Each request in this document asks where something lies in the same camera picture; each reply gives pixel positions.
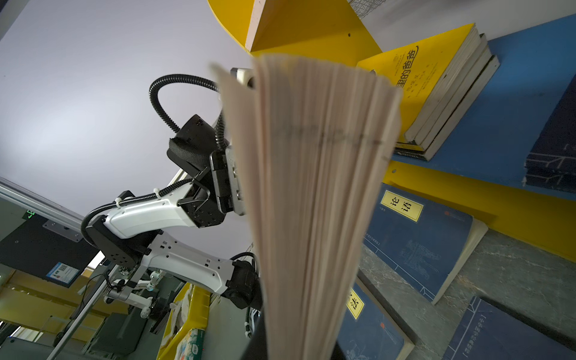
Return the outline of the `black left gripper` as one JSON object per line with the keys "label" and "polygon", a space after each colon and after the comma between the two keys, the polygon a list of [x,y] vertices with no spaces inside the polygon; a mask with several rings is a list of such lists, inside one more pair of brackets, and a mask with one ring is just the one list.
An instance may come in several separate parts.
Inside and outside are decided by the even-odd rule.
{"label": "black left gripper", "polygon": [[233,212],[230,144],[223,132],[193,115],[169,140],[167,157],[193,179],[178,205],[197,227],[221,224]]}

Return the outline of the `yellow cartoon book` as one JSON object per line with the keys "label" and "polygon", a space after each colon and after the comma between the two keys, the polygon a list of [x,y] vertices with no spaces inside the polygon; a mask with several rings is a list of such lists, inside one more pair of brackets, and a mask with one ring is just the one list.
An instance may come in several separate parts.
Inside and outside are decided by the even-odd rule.
{"label": "yellow cartoon book", "polygon": [[468,92],[465,94],[463,100],[457,105],[454,112],[450,115],[447,122],[441,128],[439,133],[435,136],[426,151],[416,151],[404,148],[396,148],[394,153],[396,155],[401,155],[410,158],[416,158],[423,161],[431,160],[435,154],[438,152],[440,147],[448,139],[449,135],[456,128],[460,120],[467,113],[468,109],[473,105],[474,101],[481,94],[482,90],[486,87],[488,82],[491,80],[492,76],[496,73],[500,66],[500,61],[498,58],[492,54],[489,62],[486,64],[476,81],[469,88]]}
{"label": "yellow cartoon book", "polygon": [[357,63],[402,89],[399,146],[422,143],[420,133],[438,118],[485,46],[471,23]]}

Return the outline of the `blue book bottom stack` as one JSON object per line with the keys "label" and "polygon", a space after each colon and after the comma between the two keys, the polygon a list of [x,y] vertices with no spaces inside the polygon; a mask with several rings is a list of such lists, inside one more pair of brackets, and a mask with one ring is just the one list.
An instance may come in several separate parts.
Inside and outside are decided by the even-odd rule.
{"label": "blue book bottom stack", "polygon": [[337,345],[345,359],[407,359],[415,345],[360,278],[349,291]]}

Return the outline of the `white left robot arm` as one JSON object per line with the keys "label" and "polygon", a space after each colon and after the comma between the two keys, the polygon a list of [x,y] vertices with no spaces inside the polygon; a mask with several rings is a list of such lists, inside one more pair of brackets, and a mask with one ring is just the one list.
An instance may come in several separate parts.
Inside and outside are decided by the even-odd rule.
{"label": "white left robot arm", "polygon": [[195,115],[179,126],[162,107],[160,90],[178,83],[213,91],[217,85],[200,76],[175,73],[159,77],[149,87],[151,105],[175,134],[167,156],[185,177],[147,195],[125,191],[95,208],[82,220],[82,237],[116,266],[130,270],[128,279],[109,282],[111,299],[132,303],[137,282],[147,270],[157,269],[229,299],[237,308],[260,310],[263,297],[253,253],[220,258],[169,234],[173,227],[214,227],[229,213],[245,213],[224,118],[208,124]]}

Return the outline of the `blue book lowest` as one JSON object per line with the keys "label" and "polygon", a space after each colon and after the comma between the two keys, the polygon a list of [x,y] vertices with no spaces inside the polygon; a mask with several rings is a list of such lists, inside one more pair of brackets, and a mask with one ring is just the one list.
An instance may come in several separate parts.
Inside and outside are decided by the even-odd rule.
{"label": "blue book lowest", "polygon": [[574,359],[575,351],[474,296],[442,357]]}

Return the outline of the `blue book stack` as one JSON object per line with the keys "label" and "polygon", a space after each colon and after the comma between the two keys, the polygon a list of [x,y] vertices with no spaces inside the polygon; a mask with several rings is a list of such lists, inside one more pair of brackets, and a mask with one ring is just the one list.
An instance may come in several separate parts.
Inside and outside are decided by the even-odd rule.
{"label": "blue book stack", "polygon": [[345,359],[407,359],[415,345],[360,278],[349,291],[337,345]]}
{"label": "blue book stack", "polygon": [[575,81],[572,80],[526,157],[523,183],[575,192]]}

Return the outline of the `blue book yellow label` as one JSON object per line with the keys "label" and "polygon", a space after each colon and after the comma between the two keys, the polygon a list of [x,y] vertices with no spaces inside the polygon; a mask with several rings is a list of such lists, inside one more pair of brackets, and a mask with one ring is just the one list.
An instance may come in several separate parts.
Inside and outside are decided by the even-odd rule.
{"label": "blue book yellow label", "polygon": [[470,214],[383,183],[364,244],[435,305],[487,231]]}

